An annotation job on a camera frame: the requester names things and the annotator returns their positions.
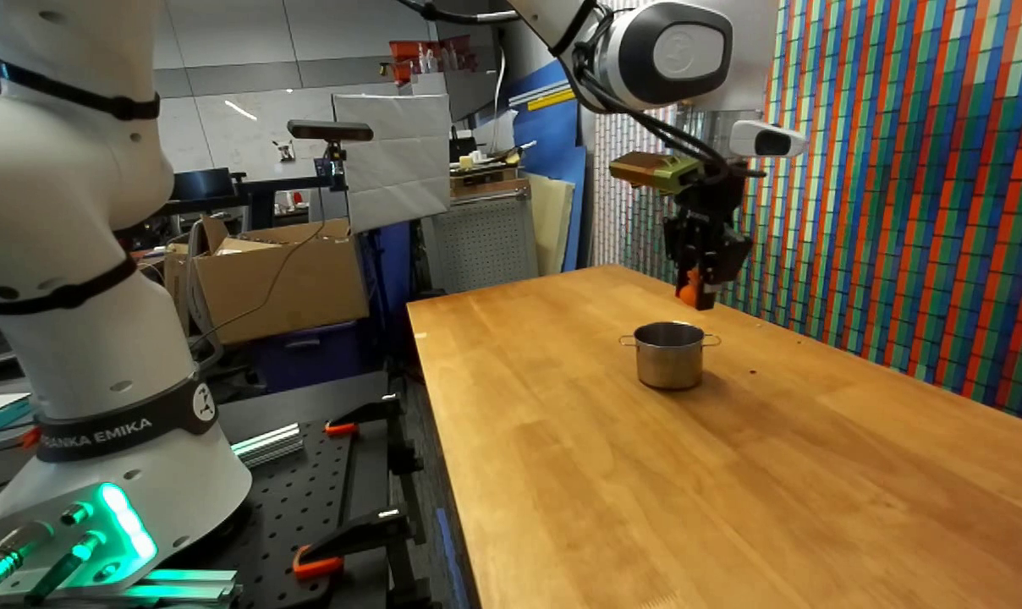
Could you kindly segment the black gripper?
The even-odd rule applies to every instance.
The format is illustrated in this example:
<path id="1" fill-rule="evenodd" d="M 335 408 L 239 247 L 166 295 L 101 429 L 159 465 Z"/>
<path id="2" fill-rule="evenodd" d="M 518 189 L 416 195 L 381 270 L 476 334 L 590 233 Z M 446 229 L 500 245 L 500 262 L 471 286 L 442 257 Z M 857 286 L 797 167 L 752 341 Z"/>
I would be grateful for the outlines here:
<path id="1" fill-rule="evenodd" d="M 679 182 L 675 212 L 664 220 L 668 257 L 672 262 L 672 295 L 690 295 L 694 270 L 703 274 L 700 311 L 714 308 L 724 281 L 739 276 L 753 240 L 734 227 L 743 204 L 743 167 L 690 175 Z"/>

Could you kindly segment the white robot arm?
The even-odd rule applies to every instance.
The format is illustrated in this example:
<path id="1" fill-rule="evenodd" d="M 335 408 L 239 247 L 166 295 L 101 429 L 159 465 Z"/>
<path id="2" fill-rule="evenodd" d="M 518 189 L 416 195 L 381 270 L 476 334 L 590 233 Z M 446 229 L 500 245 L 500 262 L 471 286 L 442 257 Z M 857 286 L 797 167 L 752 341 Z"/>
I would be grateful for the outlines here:
<path id="1" fill-rule="evenodd" d="M 176 305 L 120 233 L 166 207 L 152 67 L 161 0 L 0 0 L 0 334 L 44 437 L 0 522 L 80 499 L 127 564 L 161 562 L 246 499 Z M 777 0 L 507 0 L 604 115 L 752 113 Z"/>

